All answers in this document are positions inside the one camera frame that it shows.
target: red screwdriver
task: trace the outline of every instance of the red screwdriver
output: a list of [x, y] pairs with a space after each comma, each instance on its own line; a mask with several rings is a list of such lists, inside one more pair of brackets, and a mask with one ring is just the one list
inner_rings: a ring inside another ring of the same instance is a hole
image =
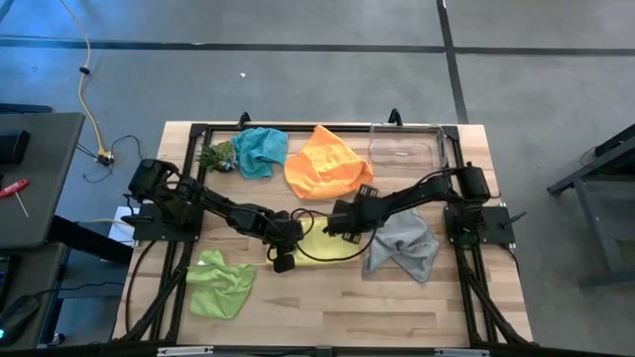
[[22, 210], [24, 211], [24, 214], [27, 216], [27, 218], [29, 218], [29, 213], [27, 213], [27, 208], [24, 207], [24, 203], [22, 203], [22, 199], [20, 199], [20, 194], [18, 194], [18, 192], [23, 190], [24, 187], [28, 186], [29, 183], [31, 182], [27, 179], [20, 179], [15, 183], [9, 184], [3, 190], [0, 190], [0, 198], [8, 197], [12, 194], [15, 194], [16, 197], [18, 197], [18, 202], [20, 202]]

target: gray floor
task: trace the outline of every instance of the gray floor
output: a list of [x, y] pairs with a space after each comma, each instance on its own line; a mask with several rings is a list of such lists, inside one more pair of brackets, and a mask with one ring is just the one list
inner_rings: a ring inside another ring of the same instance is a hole
[[[631, 1], [445, 2], [457, 46], [635, 47]], [[91, 37], [102, 40], [443, 43], [432, 0], [69, 4]], [[0, 34], [78, 38], [57, 5], [16, 0], [0, 22]], [[74, 93], [84, 56], [82, 50], [2, 48], [0, 102], [80, 111]], [[254, 120], [376, 121], [398, 107], [408, 122], [456, 122], [445, 55], [103, 50], [93, 56], [94, 75], [85, 96], [106, 141], [137, 135], [148, 157], [156, 154], [166, 120], [235, 120], [244, 110]], [[512, 210], [529, 211], [515, 231], [536, 341], [635, 354], [635, 286], [577, 287], [578, 278], [599, 272], [597, 247], [572, 192], [555, 199], [545, 191], [578, 167], [581, 153], [634, 122], [635, 58], [459, 56], [457, 62], [469, 122], [486, 126], [504, 198]], [[95, 146], [88, 125], [81, 142]], [[113, 214], [138, 161], [132, 142], [122, 143], [115, 154], [115, 175], [97, 184], [81, 176], [102, 172], [90, 158], [76, 155], [60, 214], [73, 220]], [[74, 313], [98, 310], [91, 303], [96, 302], [71, 304], [61, 325], [72, 328], [68, 321]], [[102, 306], [116, 310], [116, 304]], [[74, 331], [81, 342], [105, 340], [109, 333], [98, 323]]]

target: clear plastic container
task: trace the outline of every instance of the clear plastic container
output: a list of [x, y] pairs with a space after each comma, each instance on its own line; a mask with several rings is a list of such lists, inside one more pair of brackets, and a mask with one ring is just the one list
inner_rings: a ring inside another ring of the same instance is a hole
[[440, 169], [447, 163], [445, 132], [439, 125], [370, 126], [368, 157], [373, 165], [391, 169]]

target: green towel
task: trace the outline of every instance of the green towel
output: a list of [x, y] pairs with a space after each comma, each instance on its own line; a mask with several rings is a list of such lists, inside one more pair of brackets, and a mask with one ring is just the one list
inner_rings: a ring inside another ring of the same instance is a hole
[[198, 266], [188, 267], [186, 277], [188, 284], [194, 286], [190, 311], [222, 319], [236, 317], [249, 297], [256, 267], [228, 267], [218, 250], [202, 251], [198, 258]]

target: cloth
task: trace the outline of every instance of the cloth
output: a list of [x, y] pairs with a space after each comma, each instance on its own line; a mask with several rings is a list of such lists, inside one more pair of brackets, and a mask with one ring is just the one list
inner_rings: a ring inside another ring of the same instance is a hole
[[273, 163], [285, 165], [289, 138], [276, 129], [247, 129], [231, 138], [238, 155], [240, 173], [246, 179], [270, 178]]
[[341, 139], [317, 125], [309, 143], [287, 160], [285, 177], [299, 198], [329, 199], [371, 182], [373, 170]]
[[367, 275], [392, 258], [414, 280], [423, 283], [430, 277], [439, 242], [416, 209], [393, 214], [377, 230], [370, 245], [362, 275]]
[[253, 265], [226, 266], [220, 251], [202, 251], [198, 265], [188, 267], [186, 276], [186, 282], [194, 285], [190, 311], [201, 316], [234, 318], [247, 301], [255, 278]]
[[[301, 218], [300, 223], [302, 224], [302, 228], [304, 232], [309, 230], [311, 227], [311, 220], [308, 218]], [[344, 258], [351, 256], [357, 251], [359, 251], [359, 246], [356, 244], [352, 244], [350, 242], [346, 242], [341, 239], [341, 235], [329, 236], [327, 233], [322, 232], [324, 227], [326, 227], [327, 219], [326, 217], [316, 217], [314, 222], [314, 227], [311, 231], [305, 235], [298, 244], [300, 247], [311, 254], [316, 258]], [[306, 255], [304, 255], [298, 249], [294, 250], [291, 255], [294, 256], [296, 261], [296, 266], [314, 266], [314, 265], [324, 265], [324, 264], [337, 264], [342, 262], [318, 262], [315, 261]], [[271, 252], [271, 258], [276, 258], [276, 250]]]

